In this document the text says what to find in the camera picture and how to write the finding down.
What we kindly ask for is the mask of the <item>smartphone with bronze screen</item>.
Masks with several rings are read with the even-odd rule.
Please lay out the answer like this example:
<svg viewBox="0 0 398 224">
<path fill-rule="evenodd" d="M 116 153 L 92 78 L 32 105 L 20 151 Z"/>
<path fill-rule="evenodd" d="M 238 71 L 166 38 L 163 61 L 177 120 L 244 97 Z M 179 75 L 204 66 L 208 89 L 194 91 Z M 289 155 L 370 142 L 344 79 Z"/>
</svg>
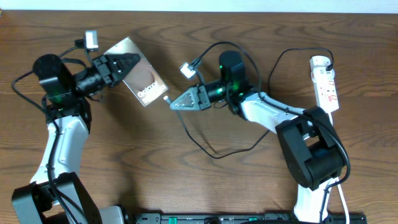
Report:
<svg viewBox="0 0 398 224">
<path fill-rule="evenodd" d="M 125 53 L 138 54 L 140 60 L 124 77 L 123 82 L 143 107 L 149 106 L 169 88 L 130 37 L 124 38 L 104 52 L 105 55 Z"/>
</svg>

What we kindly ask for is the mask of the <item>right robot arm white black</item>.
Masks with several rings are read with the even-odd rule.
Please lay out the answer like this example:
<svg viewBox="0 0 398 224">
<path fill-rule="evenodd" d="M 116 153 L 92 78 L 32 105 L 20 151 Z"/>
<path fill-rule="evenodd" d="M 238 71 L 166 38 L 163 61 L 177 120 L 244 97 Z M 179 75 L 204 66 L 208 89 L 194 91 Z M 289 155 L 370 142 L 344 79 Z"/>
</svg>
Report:
<svg viewBox="0 0 398 224">
<path fill-rule="evenodd" d="M 249 84 L 243 51 L 228 50 L 219 57 L 221 77 L 189 87 L 170 101 L 173 111 L 203 111 L 217 101 L 242 119 L 260 124 L 277 135 L 285 163 L 298 183 L 294 215 L 297 220 L 321 223 L 331 188 L 340 187 L 350 172 L 348 154 L 334 127 L 332 112 L 339 104 L 335 88 L 335 59 L 316 55 L 310 59 L 310 77 L 316 106 L 310 109 L 289 106 Z"/>
</svg>

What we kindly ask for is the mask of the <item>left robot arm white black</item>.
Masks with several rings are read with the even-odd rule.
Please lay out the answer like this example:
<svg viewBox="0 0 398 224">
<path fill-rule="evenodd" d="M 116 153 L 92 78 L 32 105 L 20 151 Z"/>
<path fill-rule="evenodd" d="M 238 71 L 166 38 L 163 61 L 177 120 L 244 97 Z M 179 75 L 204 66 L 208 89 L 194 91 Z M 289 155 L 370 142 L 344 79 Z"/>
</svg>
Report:
<svg viewBox="0 0 398 224">
<path fill-rule="evenodd" d="M 121 205 L 99 209 L 79 179 L 81 155 L 90 134 L 92 96 L 118 85 L 140 62 L 139 54 L 106 54 L 72 74 L 67 63 L 81 60 L 47 54 L 32 73 L 45 90 L 38 109 L 45 115 L 49 138 L 30 184 L 12 194 L 20 223 L 131 223 Z"/>
</svg>

